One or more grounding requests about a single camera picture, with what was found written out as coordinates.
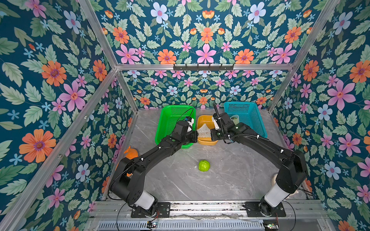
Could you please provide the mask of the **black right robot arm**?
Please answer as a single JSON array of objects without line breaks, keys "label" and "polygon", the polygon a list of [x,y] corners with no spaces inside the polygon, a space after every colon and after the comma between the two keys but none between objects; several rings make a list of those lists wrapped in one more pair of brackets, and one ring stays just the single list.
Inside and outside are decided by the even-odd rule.
[{"label": "black right robot arm", "polygon": [[281,147],[260,136],[244,123],[234,123],[227,113],[213,115],[215,128],[211,130],[213,140],[231,140],[243,144],[264,156],[279,168],[275,184],[261,199],[261,208],[274,209],[284,199],[298,190],[307,178],[308,170],[304,154]]}]

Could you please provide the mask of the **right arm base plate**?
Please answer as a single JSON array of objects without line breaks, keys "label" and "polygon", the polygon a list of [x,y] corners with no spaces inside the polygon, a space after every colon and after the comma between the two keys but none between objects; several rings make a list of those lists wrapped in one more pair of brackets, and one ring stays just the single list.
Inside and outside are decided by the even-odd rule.
[{"label": "right arm base plate", "polygon": [[266,202],[245,202],[242,205],[247,212],[248,217],[286,217],[286,212],[282,203],[276,207],[271,207]]}]

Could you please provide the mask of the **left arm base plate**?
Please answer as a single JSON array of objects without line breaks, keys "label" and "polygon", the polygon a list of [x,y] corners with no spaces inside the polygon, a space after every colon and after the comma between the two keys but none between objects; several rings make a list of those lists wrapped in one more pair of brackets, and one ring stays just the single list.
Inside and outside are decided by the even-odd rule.
[{"label": "left arm base plate", "polygon": [[148,210],[135,205],[131,212],[131,218],[168,218],[170,210],[170,202],[155,202]]}]

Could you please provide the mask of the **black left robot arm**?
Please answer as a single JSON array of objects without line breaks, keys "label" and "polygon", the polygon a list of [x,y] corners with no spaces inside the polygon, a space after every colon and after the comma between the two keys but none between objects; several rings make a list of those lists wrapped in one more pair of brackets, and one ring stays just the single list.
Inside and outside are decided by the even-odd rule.
[{"label": "black left robot arm", "polygon": [[133,159],[123,158],[117,165],[109,190],[127,205],[136,205],[154,213],[158,200],[144,190],[146,174],[164,159],[179,151],[184,144],[196,143],[198,133],[193,129],[194,119],[187,116],[176,123],[170,135],[148,152]]}]

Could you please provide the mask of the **green custard apple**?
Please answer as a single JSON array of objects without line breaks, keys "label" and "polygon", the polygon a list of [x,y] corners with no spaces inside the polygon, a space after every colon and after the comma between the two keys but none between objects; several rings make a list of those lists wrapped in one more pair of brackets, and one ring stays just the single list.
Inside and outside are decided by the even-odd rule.
[{"label": "green custard apple", "polygon": [[201,172],[206,172],[210,169],[211,164],[207,160],[201,160],[198,163],[198,170]]}]

